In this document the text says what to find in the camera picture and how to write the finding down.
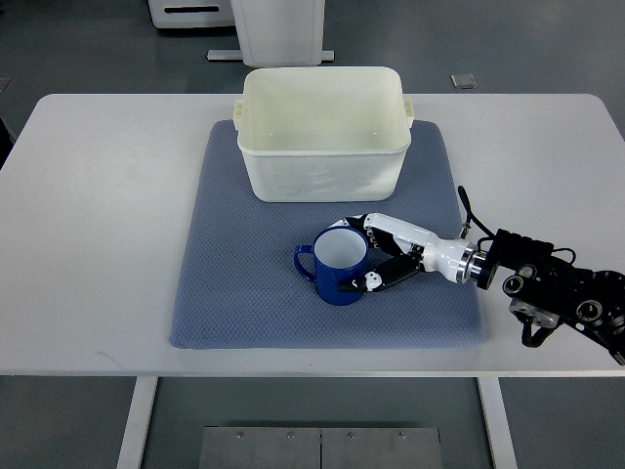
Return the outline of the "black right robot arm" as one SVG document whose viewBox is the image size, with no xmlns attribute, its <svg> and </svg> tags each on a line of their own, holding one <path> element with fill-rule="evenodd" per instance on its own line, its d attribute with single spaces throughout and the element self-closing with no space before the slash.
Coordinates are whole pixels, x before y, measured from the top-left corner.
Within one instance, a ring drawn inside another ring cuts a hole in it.
<svg viewBox="0 0 625 469">
<path fill-rule="evenodd" d="M 571 259 L 565 261 L 552 243 L 503 229 L 493 232 L 475 216 L 463 187 L 458 194 L 467 215 L 461 237 L 476 224 L 485 233 L 478 244 L 489 243 L 486 250 L 478 247 L 471 255 L 467 277 L 485 290 L 499 268 L 513 272 L 502 290 L 511 299 L 509 311 L 522 324 L 522 344 L 538 348 L 565 324 L 604 347 L 622 365 L 624 275 L 577 268 L 572 249 Z"/>
</svg>

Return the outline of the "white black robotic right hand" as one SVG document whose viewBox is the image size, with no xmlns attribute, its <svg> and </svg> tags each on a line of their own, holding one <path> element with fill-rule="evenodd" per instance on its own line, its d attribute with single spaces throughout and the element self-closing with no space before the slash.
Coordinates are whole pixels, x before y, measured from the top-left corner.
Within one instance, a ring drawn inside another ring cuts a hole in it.
<svg viewBox="0 0 625 469">
<path fill-rule="evenodd" d="M 339 284 L 341 292 L 378 292 L 419 273 L 436 272 L 453 283 L 475 279 L 481 270 L 476 245 L 435 233 L 381 213 L 346 217 L 335 224 L 365 236 L 368 245 L 390 256 L 372 271 Z"/>
</svg>

